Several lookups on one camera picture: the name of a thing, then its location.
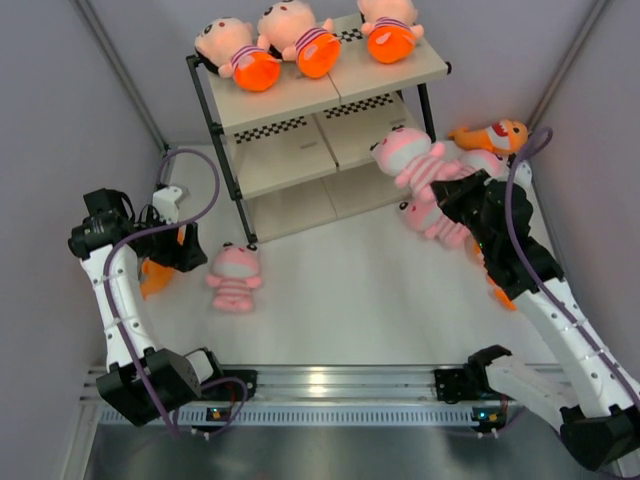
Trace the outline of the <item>large boy doll plush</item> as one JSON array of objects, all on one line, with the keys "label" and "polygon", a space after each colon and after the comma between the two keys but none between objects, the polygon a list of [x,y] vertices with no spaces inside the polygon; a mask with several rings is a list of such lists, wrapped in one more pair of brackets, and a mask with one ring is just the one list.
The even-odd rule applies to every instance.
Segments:
[{"label": "large boy doll plush", "polygon": [[424,37],[418,10],[411,0],[358,1],[363,16],[362,34],[370,55],[382,64],[407,58]]}]

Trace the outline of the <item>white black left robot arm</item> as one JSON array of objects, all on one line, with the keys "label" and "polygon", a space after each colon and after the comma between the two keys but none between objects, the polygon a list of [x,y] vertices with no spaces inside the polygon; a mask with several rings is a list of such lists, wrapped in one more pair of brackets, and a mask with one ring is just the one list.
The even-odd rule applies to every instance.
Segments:
[{"label": "white black left robot arm", "polygon": [[142,220],[129,197],[100,189],[85,195],[88,215],[73,228],[68,246],[96,296],[107,347],[106,374],[97,380],[103,400],[135,426],[144,426],[199,399],[215,399],[226,376],[207,348],[186,355],[160,344],[143,299],[139,262],[190,272],[207,256],[198,226],[179,226],[186,189],[158,185]]}]

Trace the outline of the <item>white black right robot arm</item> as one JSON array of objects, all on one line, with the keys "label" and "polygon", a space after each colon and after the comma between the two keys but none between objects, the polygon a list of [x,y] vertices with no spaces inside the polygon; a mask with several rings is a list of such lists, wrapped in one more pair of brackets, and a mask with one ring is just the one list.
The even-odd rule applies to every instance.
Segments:
[{"label": "white black right robot arm", "polygon": [[521,404],[587,470],[638,457],[639,383],[590,324],[559,263],[531,235],[526,191],[483,170],[431,189],[442,212],[470,231],[489,277],[536,328],[569,381],[557,384],[493,346],[471,358],[478,364],[466,373],[471,392]]}]

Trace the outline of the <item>black-haired boy doll plush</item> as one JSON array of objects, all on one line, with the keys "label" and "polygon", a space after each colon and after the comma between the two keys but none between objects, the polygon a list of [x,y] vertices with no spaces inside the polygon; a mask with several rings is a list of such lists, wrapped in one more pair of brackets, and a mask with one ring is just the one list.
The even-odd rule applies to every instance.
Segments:
[{"label": "black-haired boy doll plush", "polygon": [[217,18],[196,37],[195,50],[241,89],[264,92],[279,79],[280,62],[253,41],[253,27],[234,17]]}]

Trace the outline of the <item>small boy doll plush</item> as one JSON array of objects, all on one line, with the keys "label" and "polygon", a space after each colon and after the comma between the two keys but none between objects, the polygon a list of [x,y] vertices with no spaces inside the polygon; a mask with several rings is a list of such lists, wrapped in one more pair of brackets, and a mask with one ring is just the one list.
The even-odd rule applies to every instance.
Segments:
[{"label": "small boy doll plush", "polygon": [[311,6],[303,1],[279,1],[271,5],[257,22],[258,45],[275,49],[283,61],[295,62],[311,79],[327,75],[341,53],[333,20],[320,24]]}]

